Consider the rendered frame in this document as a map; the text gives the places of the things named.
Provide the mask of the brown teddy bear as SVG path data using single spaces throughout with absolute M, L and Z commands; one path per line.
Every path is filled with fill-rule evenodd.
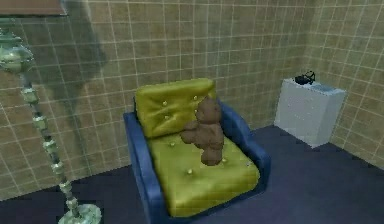
M 194 144 L 202 149 L 201 162 L 216 166 L 222 160 L 224 134 L 220 124 L 221 107 L 218 101 L 209 96 L 197 106 L 196 119 L 188 122 L 180 137 L 185 144 Z

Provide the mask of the white cabinet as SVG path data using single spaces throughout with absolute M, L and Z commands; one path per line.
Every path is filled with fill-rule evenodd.
M 319 82 L 297 84 L 284 79 L 274 125 L 311 148 L 330 141 L 346 91 Z

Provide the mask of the small black object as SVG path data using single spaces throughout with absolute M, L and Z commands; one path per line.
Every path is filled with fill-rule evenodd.
M 305 85 L 310 84 L 312 85 L 315 81 L 316 74 L 313 71 L 308 71 L 305 74 L 302 74 L 300 76 L 296 76 L 294 78 L 294 81 L 299 85 Z

